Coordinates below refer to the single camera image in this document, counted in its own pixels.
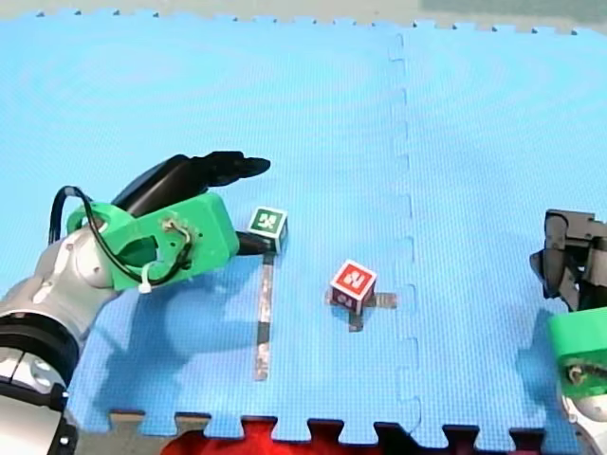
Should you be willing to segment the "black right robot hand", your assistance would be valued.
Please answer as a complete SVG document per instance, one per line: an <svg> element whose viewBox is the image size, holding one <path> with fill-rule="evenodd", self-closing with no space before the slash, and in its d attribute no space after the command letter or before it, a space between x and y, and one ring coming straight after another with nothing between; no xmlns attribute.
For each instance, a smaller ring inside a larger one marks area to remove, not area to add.
<svg viewBox="0 0 607 455"><path fill-rule="evenodd" d="M549 209L543 248L529 257L546 299L571 312L606 306L606 224L593 213Z"/></svg>

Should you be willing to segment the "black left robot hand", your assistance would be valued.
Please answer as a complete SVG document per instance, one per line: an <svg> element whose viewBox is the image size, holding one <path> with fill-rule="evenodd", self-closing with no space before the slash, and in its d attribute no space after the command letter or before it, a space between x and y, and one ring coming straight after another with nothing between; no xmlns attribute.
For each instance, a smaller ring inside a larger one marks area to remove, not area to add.
<svg viewBox="0 0 607 455"><path fill-rule="evenodd" d="M225 187L270 169L264 157L246 156L241 151L213 151L206 155L178 154L149 168L116 195L111 205L138 219L156 216L161 228L171 223L185 226L178 212L187 202L210 188Z"/></svg>

